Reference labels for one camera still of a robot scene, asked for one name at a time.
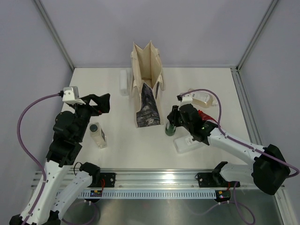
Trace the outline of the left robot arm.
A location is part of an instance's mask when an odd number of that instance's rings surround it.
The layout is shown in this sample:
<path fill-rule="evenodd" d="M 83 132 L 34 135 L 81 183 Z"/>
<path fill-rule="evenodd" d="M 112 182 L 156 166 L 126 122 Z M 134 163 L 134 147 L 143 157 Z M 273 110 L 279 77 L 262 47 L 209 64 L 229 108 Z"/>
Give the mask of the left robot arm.
<path fill-rule="evenodd" d="M 88 186 L 95 187 L 101 181 L 100 168 L 92 163 L 84 163 L 75 178 L 58 194 L 58 190 L 67 172 L 73 166 L 77 155 L 82 149 L 85 132 L 91 117 L 97 117 L 110 111 L 109 93 L 97 96 L 89 94 L 84 97 L 75 97 L 67 100 L 67 94 L 61 91 L 56 96 L 74 109 L 74 112 L 63 111 L 55 118 L 54 135 L 45 165 L 26 149 L 20 134 L 22 113 L 17 123 L 17 137 L 23 150 L 40 167 L 42 177 L 26 208 L 21 214 L 12 216 L 11 225 L 59 225 L 64 214 Z"/>

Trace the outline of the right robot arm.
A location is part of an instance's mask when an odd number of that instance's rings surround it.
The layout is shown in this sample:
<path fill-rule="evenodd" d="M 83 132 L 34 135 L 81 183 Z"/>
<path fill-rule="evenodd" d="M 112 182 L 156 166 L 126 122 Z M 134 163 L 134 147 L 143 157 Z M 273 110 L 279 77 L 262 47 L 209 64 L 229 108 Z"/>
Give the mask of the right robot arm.
<path fill-rule="evenodd" d="M 196 142 L 224 150 L 244 162 L 242 165 L 220 162 L 211 173 L 217 186 L 242 182 L 274 195 L 290 175 L 291 170 L 278 147 L 272 144 L 264 147 L 230 136 L 220 131 L 216 123 L 203 120 L 191 104 L 172 106 L 167 119 L 176 128 L 184 127 Z"/>

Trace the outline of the green bottle red cap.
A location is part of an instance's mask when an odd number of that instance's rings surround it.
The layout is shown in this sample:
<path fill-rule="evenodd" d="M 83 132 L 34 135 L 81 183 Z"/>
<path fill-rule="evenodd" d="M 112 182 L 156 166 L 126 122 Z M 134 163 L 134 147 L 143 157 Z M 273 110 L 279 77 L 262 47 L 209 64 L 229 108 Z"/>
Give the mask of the green bottle red cap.
<path fill-rule="evenodd" d="M 176 127 L 169 121 L 167 121 L 165 126 L 165 134 L 167 136 L 173 136 L 176 132 Z"/>

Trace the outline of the clear square bottle black cap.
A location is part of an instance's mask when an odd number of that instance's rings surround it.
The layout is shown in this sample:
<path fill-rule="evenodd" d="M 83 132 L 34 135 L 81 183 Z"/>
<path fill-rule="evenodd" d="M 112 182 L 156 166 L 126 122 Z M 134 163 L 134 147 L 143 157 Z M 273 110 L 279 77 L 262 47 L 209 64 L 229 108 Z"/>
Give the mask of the clear square bottle black cap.
<path fill-rule="evenodd" d="M 90 136 L 99 148 L 107 147 L 106 136 L 98 122 L 89 125 Z"/>

